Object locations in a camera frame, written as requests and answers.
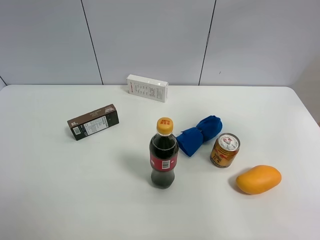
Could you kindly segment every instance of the red label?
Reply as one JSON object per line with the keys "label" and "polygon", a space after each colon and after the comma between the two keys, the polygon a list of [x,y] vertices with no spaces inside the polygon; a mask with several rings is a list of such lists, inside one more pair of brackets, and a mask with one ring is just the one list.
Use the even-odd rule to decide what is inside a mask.
{"label": "red label", "polygon": [[156,158],[150,153],[150,164],[154,169],[158,171],[168,172],[174,169],[175,166],[177,165],[177,158],[178,158],[178,154],[176,154],[172,158],[163,160],[163,159]]}

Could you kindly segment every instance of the cola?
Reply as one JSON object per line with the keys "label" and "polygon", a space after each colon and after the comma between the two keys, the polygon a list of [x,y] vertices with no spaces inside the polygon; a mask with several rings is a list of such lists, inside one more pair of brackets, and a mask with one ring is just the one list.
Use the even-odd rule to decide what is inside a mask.
{"label": "cola", "polygon": [[149,144],[152,183],[162,189],[170,187],[175,179],[174,168],[177,165],[179,146],[172,134],[174,123],[168,117],[157,122],[157,133]]}

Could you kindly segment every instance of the folded cloth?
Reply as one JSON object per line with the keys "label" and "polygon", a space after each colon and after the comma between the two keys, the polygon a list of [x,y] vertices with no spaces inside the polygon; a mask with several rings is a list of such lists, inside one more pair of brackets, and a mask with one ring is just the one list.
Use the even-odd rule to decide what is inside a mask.
{"label": "folded cloth", "polygon": [[200,146],[213,139],[222,129],[222,122],[219,117],[208,116],[201,120],[196,127],[189,128],[182,132],[176,140],[180,149],[191,157]]}

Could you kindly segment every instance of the beverage can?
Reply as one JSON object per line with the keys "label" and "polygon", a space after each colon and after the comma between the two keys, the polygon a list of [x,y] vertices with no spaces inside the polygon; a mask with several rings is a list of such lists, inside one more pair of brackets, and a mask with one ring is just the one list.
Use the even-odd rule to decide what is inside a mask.
{"label": "beverage can", "polygon": [[231,133],[223,133],[214,143],[210,160],[218,168],[227,168],[235,159],[239,149],[239,138]]}

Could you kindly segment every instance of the mango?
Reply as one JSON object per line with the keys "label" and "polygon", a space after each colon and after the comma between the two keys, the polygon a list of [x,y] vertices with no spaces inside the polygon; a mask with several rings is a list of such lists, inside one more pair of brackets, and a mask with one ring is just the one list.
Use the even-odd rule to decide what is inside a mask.
{"label": "mango", "polygon": [[273,166],[258,165],[236,178],[237,186],[247,194],[262,194],[281,182],[281,173]]}

